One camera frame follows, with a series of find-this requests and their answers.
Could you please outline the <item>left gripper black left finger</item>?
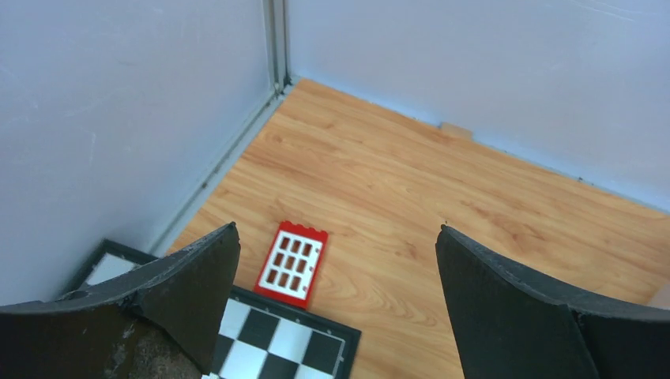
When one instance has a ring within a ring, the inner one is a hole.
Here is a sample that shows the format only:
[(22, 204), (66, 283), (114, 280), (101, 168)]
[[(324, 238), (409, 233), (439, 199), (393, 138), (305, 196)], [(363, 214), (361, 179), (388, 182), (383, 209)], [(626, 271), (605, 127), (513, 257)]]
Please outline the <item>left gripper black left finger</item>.
[(51, 302), (1, 308), (4, 378), (199, 378), (239, 263), (228, 223), (187, 247)]

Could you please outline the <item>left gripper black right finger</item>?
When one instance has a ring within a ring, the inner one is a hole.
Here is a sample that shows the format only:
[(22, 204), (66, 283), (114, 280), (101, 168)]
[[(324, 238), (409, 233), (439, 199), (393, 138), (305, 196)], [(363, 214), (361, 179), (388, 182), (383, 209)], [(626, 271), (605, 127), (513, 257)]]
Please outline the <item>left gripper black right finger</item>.
[(575, 287), (450, 226), (435, 252), (465, 377), (668, 377), (667, 310)]

